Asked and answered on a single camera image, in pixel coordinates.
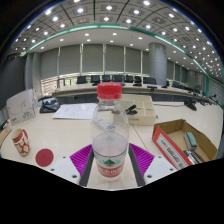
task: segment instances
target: pillar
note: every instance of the pillar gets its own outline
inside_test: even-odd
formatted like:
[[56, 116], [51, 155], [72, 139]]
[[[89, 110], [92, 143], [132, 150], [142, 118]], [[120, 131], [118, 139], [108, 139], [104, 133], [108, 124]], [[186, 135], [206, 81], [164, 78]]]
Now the pillar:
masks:
[[157, 85], [166, 85], [167, 55], [166, 46], [160, 43], [149, 43], [149, 74], [156, 79]]

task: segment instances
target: cable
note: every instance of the cable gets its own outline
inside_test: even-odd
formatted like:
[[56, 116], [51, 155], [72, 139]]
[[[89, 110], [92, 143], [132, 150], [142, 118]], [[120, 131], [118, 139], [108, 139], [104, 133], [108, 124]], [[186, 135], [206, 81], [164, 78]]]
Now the cable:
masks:
[[163, 104], [153, 104], [153, 105], [156, 105], [156, 106], [167, 106], [167, 107], [183, 107], [183, 106], [185, 106], [185, 105], [172, 106], [172, 105], [163, 105]]

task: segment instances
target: paper box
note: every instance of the paper box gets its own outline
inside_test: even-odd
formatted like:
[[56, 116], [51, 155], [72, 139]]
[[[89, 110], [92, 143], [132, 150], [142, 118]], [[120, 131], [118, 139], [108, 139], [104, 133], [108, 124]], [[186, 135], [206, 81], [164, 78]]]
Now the paper box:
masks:
[[187, 156], [183, 153], [188, 150], [184, 139], [185, 132], [191, 132], [197, 142], [196, 152], [205, 160], [215, 160], [217, 148], [203, 133], [192, 127], [186, 120], [174, 120], [154, 125], [152, 140], [178, 170], [192, 165]]
[[35, 117], [36, 99], [33, 89], [22, 91], [6, 101], [11, 125]]
[[127, 115], [129, 124], [133, 125], [154, 125], [156, 114], [151, 96], [122, 94], [121, 105], [127, 110], [132, 105], [136, 105], [135, 115]]

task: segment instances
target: red bottle cap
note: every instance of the red bottle cap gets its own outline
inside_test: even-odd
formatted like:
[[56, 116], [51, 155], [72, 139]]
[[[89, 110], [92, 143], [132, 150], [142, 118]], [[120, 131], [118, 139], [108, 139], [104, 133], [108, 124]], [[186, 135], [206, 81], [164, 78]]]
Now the red bottle cap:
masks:
[[116, 82], [104, 82], [97, 85], [97, 94], [102, 100], [117, 100], [121, 98], [122, 85]]

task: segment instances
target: white box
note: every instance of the white box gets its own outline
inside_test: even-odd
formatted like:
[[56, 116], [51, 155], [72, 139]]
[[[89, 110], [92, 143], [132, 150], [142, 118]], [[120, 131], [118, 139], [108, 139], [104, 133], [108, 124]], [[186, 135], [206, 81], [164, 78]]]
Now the white box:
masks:
[[36, 98], [33, 89], [24, 90], [6, 101], [11, 125], [36, 116]]
[[138, 113], [135, 115], [127, 115], [129, 124], [153, 126], [155, 123], [156, 114], [151, 96], [122, 94], [121, 105], [125, 110], [134, 104], [136, 105], [135, 110]]

